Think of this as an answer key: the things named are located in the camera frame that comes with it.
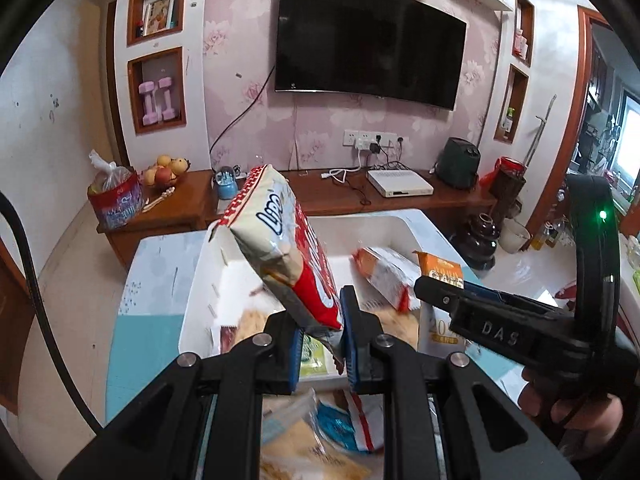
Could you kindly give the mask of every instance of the wooden tv cabinet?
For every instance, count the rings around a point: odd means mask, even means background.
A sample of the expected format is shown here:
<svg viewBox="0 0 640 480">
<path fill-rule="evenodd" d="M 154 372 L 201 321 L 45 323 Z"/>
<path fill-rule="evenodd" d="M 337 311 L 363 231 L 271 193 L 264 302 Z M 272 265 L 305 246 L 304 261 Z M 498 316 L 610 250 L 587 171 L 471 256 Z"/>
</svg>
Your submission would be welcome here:
<svg viewBox="0 0 640 480">
<path fill-rule="evenodd" d="M 496 199 L 476 186 L 471 191 L 453 189 L 426 171 L 418 171 L 433 186 L 433 195 L 384 198 L 369 183 L 364 172 L 350 174 L 349 183 L 321 179 L 325 170 L 283 171 L 303 210 L 309 216 L 344 215 L 393 209 L 420 209 L 449 236 L 474 213 L 489 212 Z M 218 197 L 211 190 L 212 171 L 193 171 L 184 176 L 174 194 L 127 225 L 104 232 L 122 265 L 129 269 L 142 238 L 206 229 L 220 218 Z"/>
</svg>

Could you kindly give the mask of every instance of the window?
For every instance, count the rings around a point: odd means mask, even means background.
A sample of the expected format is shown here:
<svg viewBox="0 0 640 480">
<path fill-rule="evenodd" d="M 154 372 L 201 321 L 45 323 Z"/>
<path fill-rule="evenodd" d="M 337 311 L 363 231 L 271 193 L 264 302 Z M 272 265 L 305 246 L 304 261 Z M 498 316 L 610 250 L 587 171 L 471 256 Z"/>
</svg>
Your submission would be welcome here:
<svg viewBox="0 0 640 480">
<path fill-rule="evenodd" d="M 640 171 L 640 104 L 631 97 L 625 100 L 622 131 L 618 141 L 613 171 L 631 188 Z"/>
</svg>

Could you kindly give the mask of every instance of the apple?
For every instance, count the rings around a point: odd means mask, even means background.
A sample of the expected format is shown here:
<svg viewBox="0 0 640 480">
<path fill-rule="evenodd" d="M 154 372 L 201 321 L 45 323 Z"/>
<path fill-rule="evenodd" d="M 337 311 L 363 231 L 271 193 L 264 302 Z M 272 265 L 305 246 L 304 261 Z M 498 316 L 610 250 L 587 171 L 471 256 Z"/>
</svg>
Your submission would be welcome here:
<svg viewBox="0 0 640 480">
<path fill-rule="evenodd" d="M 160 155 L 158 160 L 156 160 L 158 166 L 162 166 L 166 168 L 169 164 L 171 164 L 171 157 L 169 155 Z"/>
<path fill-rule="evenodd" d="M 156 184 L 160 186 L 166 186 L 171 180 L 171 170 L 169 168 L 158 168 L 156 171 Z"/>
<path fill-rule="evenodd" d="M 145 173 L 142 175 L 142 179 L 144 180 L 145 186 L 152 186 L 156 182 L 156 171 L 158 168 L 149 168 L 145 170 Z"/>
<path fill-rule="evenodd" d="M 188 167 L 189 163 L 184 158 L 174 158 L 174 160 L 172 160 L 169 164 L 169 168 L 171 168 L 171 171 L 173 171 L 178 176 L 187 171 Z"/>
</svg>

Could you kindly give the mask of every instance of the tv screen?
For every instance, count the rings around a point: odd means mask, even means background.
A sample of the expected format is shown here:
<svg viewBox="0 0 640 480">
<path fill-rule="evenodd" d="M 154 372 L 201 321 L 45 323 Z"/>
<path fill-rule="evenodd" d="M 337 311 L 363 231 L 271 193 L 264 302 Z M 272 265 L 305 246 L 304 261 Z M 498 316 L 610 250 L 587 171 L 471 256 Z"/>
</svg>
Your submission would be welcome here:
<svg viewBox="0 0 640 480">
<path fill-rule="evenodd" d="M 275 89 L 453 110 L 465 35 L 465 22 L 415 0 L 280 0 Z"/>
</svg>

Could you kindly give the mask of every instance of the picture frame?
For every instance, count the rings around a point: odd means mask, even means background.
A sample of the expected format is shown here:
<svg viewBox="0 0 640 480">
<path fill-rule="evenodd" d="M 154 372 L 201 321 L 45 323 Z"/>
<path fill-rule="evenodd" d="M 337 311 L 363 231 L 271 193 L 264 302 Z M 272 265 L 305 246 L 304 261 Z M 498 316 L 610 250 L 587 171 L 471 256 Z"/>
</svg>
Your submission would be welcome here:
<svg viewBox="0 0 640 480">
<path fill-rule="evenodd" d="M 142 35 L 148 36 L 171 27 L 174 0 L 151 0 L 145 6 Z"/>
</svg>

